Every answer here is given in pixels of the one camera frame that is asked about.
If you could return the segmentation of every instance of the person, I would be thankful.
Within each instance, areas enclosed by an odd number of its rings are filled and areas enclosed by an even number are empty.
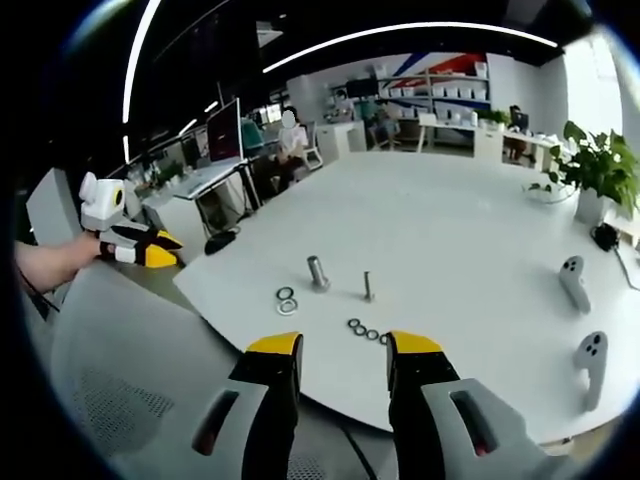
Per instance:
[[[516,114],[520,113],[521,110],[518,105],[511,105],[511,107],[509,107],[509,112],[511,113],[511,118],[514,119],[516,118]],[[516,125],[513,123],[513,120],[512,120],[511,124],[509,125],[509,128],[512,128],[514,126]],[[505,145],[509,148],[509,160],[512,160],[515,163],[520,163],[520,158],[522,157],[522,154],[527,149],[526,142],[524,142],[523,140],[517,140],[515,138],[507,138],[507,137],[505,137],[504,140],[505,140]]]
[[[344,90],[338,90],[336,93],[336,110],[340,121],[350,122],[355,118],[353,100],[347,97],[347,92]]]
[[[70,282],[99,255],[100,240],[88,232],[55,247],[15,243],[18,277],[30,296],[42,295]]]
[[[293,172],[305,165],[304,148],[309,145],[306,129],[300,125],[298,110],[287,107],[282,112],[282,128],[278,132],[278,153],[274,174],[280,177],[278,193],[289,188]]]
[[[376,105],[377,109],[374,116],[374,123],[371,127],[374,148],[379,147],[378,138],[383,136],[389,140],[389,148],[393,150],[393,143],[396,139],[396,135],[400,133],[400,125],[398,125],[397,120],[397,109],[394,108],[388,100],[384,99],[376,100]]]

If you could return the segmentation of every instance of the black ceiling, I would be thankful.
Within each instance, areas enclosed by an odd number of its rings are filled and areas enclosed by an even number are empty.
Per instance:
[[[391,0],[377,8],[370,2],[345,0],[230,0],[228,3],[163,0],[138,63],[131,124],[122,126],[126,65],[147,0],[112,2],[119,7],[117,12],[73,53],[61,47],[63,41],[71,35],[73,26],[100,2],[68,1],[63,2],[63,7],[58,2],[45,3],[51,6],[42,7],[49,11],[39,18],[38,25],[41,31],[47,32],[42,37],[48,42],[39,57],[47,68],[40,72],[45,75],[37,86],[38,98],[43,100],[40,107],[44,106],[40,122],[42,139],[48,142],[56,138],[58,145],[62,145],[53,157],[61,156],[59,152],[64,151],[67,159],[92,157],[94,164],[103,162],[109,166],[122,163],[123,134],[138,137],[162,128],[175,131],[193,116],[202,114],[202,109],[216,98],[216,82],[220,79],[225,87],[241,84],[245,94],[264,93],[302,73],[396,53],[495,52],[536,65],[561,53],[559,49],[511,35],[413,29],[341,43],[264,76],[260,74],[265,66],[341,35],[400,23],[450,20],[517,28],[564,45],[582,36],[590,27],[590,21],[581,17],[568,0]],[[226,10],[228,14],[212,20],[212,15],[207,13],[222,3],[225,5],[217,11]],[[53,15],[66,20],[50,22]],[[255,21],[270,21],[284,34],[252,55],[247,53],[247,46],[255,41],[255,28],[249,32],[247,25]],[[200,61],[202,56],[193,55],[194,45],[197,47],[203,32],[203,38],[207,39],[209,26],[219,26],[220,22],[225,25],[224,41],[211,50],[219,61]]]

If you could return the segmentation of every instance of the computer monitor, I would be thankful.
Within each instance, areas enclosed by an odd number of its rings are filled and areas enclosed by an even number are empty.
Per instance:
[[[520,128],[520,131],[529,129],[529,115],[522,112],[513,112],[511,118],[511,124]]]
[[[209,158],[212,162],[244,158],[240,123],[240,100],[225,105],[207,120]]]

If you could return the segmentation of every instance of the potted plant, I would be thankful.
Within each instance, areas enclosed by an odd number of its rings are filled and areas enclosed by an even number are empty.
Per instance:
[[[569,121],[564,126],[564,138],[573,139],[578,152],[565,157],[560,145],[550,149],[557,170],[546,174],[553,184],[573,185],[580,190],[576,218],[587,225],[602,223],[611,201],[621,206],[633,216],[638,206],[640,163],[633,156],[622,135],[611,130],[608,135],[600,133],[587,135],[575,123]],[[530,190],[551,191],[551,186],[543,187],[534,183]]]

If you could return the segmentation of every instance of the human arm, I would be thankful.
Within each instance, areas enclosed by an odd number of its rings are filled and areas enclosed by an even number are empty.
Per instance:
[[[15,260],[20,272],[39,292],[49,292],[75,277],[100,255],[100,240],[82,233],[71,242],[56,247],[33,246],[16,242]],[[23,286],[31,287],[20,278]]]

